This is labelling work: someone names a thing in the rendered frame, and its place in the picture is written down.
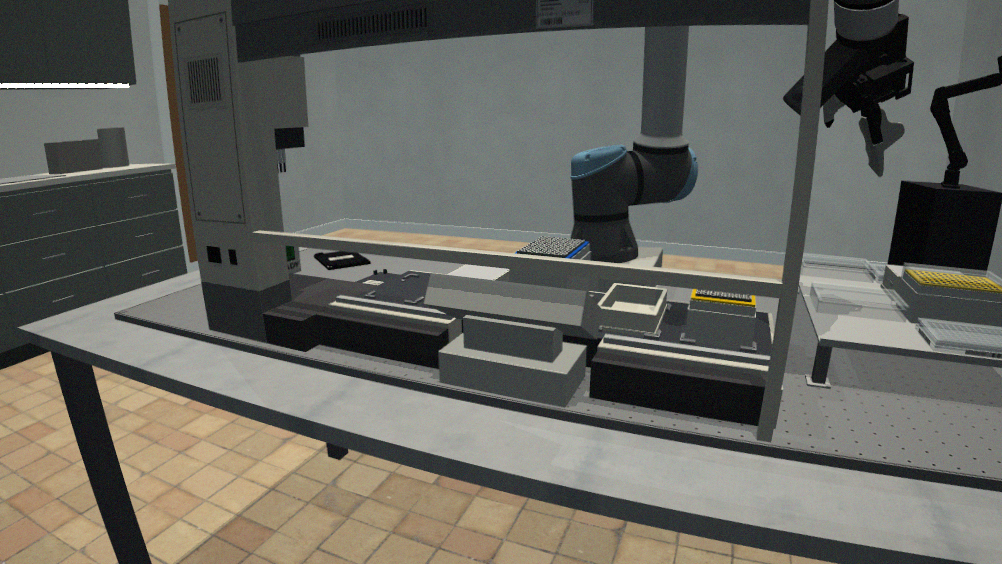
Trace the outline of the beige rectangular tray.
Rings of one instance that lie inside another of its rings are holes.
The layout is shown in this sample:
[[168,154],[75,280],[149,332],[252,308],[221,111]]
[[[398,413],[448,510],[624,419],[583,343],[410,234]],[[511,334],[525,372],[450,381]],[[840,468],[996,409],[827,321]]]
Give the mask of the beige rectangular tray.
[[667,309],[666,300],[665,288],[614,283],[598,303],[602,308],[599,327],[637,336],[657,334]]

